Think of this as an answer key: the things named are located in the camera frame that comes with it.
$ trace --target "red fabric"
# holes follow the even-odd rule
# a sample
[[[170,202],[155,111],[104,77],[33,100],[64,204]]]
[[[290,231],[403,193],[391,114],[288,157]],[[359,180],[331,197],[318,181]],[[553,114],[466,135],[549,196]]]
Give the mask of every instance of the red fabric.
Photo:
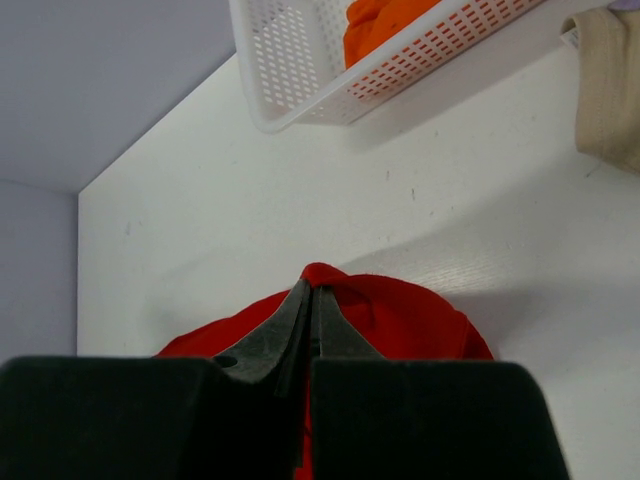
[[[483,359],[493,357],[467,317],[425,288],[378,275],[346,275],[320,263],[302,278],[312,287],[333,287],[347,320],[382,355],[392,360]],[[159,356],[212,357],[269,318],[288,292],[281,292],[170,342]],[[311,429],[307,408],[307,428]],[[296,480],[311,479],[311,438],[305,438],[304,467]]]

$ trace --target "beige cloth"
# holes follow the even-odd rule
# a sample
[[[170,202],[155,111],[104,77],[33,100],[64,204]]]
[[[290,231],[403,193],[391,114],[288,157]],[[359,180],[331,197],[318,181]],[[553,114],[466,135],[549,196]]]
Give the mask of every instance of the beige cloth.
[[[568,19],[580,36],[576,145],[640,174],[640,11],[596,8]]]

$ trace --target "white table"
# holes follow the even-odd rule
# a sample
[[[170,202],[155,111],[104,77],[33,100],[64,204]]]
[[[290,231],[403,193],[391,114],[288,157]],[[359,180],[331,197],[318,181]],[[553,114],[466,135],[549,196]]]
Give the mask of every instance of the white table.
[[[80,195],[79,353],[153,354],[312,261],[387,274],[534,374],[576,479],[637,479],[640,179],[576,153],[557,39],[601,3],[550,0],[348,128],[259,133],[230,60]]]

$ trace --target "gray wall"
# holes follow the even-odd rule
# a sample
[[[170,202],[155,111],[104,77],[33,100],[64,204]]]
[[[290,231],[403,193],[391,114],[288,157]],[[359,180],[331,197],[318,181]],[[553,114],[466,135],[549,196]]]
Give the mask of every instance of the gray wall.
[[[76,351],[77,197],[0,181],[0,362]]]
[[[228,0],[0,0],[0,180],[79,192],[233,52]]]

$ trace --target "basket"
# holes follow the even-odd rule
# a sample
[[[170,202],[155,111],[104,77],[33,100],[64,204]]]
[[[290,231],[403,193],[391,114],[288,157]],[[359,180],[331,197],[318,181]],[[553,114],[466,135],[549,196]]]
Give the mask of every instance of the basket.
[[[346,125],[543,0],[443,0],[348,70],[353,0],[230,0],[256,126]]]

